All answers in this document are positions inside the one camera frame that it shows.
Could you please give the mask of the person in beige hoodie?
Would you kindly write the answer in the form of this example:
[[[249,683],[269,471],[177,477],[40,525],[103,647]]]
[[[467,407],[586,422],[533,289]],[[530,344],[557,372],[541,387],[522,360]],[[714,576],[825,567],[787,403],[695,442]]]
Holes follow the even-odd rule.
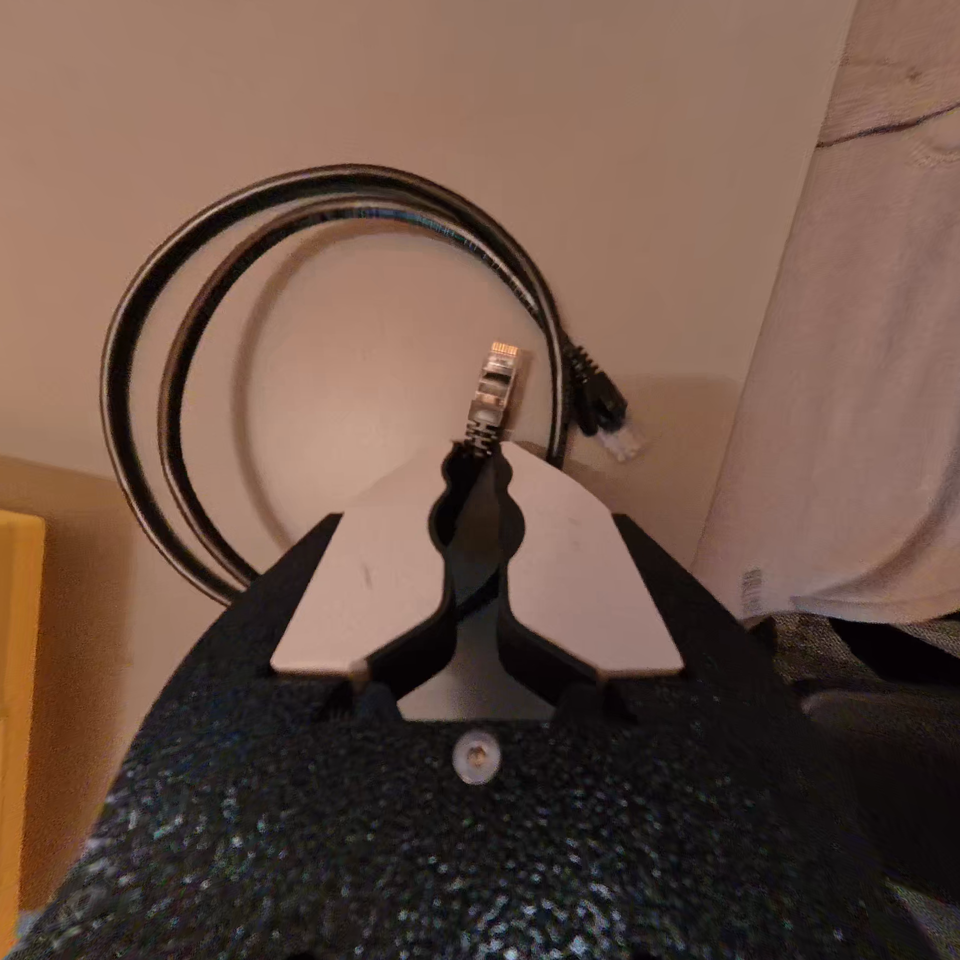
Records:
[[[740,620],[958,610],[959,3],[858,2],[695,575]]]

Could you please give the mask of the grey desk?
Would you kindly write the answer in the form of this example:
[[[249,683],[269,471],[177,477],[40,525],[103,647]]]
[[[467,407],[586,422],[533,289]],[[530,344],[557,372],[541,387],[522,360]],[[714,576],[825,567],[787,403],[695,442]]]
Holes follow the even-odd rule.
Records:
[[[688,567],[701,538],[854,2],[2,2],[2,479],[47,513],[22,903],[84,846],[141,719],[219,613],[111,479],[102,344],[195,212],[363,162],[496,218],[646,437],[571,474]],[[184,443],[260,569],[462,430],[494,340],[532,354],[514,436],[542,445],[539,331],[473,258],[398,226],[285,242],[218,310]]]

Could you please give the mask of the person's dark pants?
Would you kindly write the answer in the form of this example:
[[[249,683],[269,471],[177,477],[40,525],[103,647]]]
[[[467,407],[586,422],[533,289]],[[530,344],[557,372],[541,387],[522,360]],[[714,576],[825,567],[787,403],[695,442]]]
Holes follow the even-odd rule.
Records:
[[[892,878],[958,905],[958,620],[892,626],[809,613],[752,618],[853,789]]]

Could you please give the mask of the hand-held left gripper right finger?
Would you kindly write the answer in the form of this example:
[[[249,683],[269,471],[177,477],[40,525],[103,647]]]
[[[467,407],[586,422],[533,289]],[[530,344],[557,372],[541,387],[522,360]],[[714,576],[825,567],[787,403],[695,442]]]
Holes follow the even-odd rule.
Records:
[[[496,645],[508,675],[554,707],[571,688],[682,675],[681,651],[612,512],[512,441],[491,462]]]

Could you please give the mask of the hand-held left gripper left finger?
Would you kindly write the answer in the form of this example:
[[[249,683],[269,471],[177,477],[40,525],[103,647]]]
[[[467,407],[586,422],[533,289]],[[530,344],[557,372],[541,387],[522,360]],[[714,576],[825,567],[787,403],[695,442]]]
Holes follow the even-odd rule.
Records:
[[[376,683],[402,699],[450,663],[454,592],[436,511],[455,450],[452,440],[416,450],[347,503],[271,655],[274,672]]]

